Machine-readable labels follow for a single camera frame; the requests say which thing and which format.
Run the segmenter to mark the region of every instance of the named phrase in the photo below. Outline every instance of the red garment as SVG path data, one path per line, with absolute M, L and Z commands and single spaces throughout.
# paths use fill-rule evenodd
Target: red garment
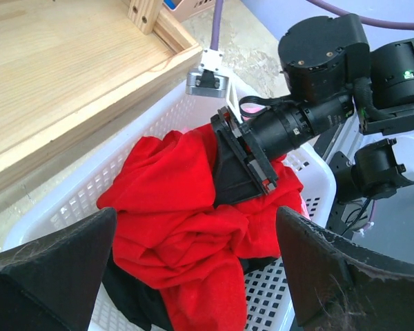
M 118 211 L 116 264 L 161 292 L 175 331 L 242 331 L 240 258 L 279 257 L 275 215 L 300 212 L 302 184 L 281 160 L 267 197 L 213 208 L 216 138 L 211 125 L 163 140 L 144 137 L 99 208 Z

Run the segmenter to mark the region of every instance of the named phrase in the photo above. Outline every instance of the white plastic bin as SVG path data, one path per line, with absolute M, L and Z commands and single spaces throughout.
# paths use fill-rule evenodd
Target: white plastic bin
M 256 92 L 237 78 L 238 97 Z M 163 137 L 168 131 L 196 128 L 225 105 L 224 99 L 185 94 L 185 82 L 124 128 L 95 155 L 57 186 L 13 227 L 4 244 L 10 249 L 66 227 L 97 210 L 95 201 L 119 173 L 132 147 L 144 135 Z M 336 186 L 329 167 L 308 144 L 290 153 L 286 164 L 304 184 L 303 198 L 314 222 L 325 226 Z M 294 318 L 282 260 L 246 277 L 250 331 L 289 331 Z M 114 307 L 103 286 L 89 330 L 138 330 Z

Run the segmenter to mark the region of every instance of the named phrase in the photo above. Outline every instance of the white container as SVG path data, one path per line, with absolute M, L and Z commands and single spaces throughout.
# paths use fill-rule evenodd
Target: white container
M 236 78 L 237 94 L 257 93 Z M 208 123 L 225 99 L 189 96 L 185 82 L 157 102 L 151 109 L 124 128 L 95 155 L 57 186 L 43 201 L 11 229 L 4 249 L 37 239 L 95 212 L 95 201 L 112 184 L 123 162 L 138 139 L 144 135 L 163 137 L 168 131 L 196 128 Z M 286 164 L 292 167 L 304 184 L 303 198 L 312 220 L 325 226 L 336 185 L 330 168 L 314 149 L 305 144 L 289 153 Z M 248 324 L 251 331 L 289 331 L 294 318 L 293 305 L 287 288 L 282 260 L 263 272 L 246 277 Z M 114 307 L 103 286 L 95 303 L 89 330 L 138 330 Z

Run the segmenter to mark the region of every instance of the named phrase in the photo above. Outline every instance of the blue-white surface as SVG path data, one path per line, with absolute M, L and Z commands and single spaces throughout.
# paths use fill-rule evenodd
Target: blue-white surface
M 242 2 L 277 39 L 281 39 L 291 26 L 303 19 L 322 15 L 335 17 L 306 0 L 242 0 Z M 326 2 L 374 19 L 414 22 L 414 0 L 327 0 Z M 371 26 L 364 26 L 364 29 L 371 50 L 393 41 L 414 38 L 414 31 L 388 30 Z

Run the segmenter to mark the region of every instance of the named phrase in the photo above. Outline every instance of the beige floor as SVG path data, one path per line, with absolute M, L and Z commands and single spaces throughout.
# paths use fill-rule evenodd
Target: beige floor
M 184 22 L 187 30 L 205 47 L 210 42 L 212 16 L 213 10 L 208 10 Z M 263 96 L 273 97 L 288 93 L 285 80 L 279 73 L 277 40 L 240 0 L 227 0 L 225 3 L 220 48 L 225 52 L 224 65 L 232 68 Z M 183 76 L 175 77 L 173 84 L 165 90 L 135 106 L 84 142 L 0 194 L 0 251 L 6 235 L 21 215 L 43 199 L 125 123 L 136 118 L 182 79 Z

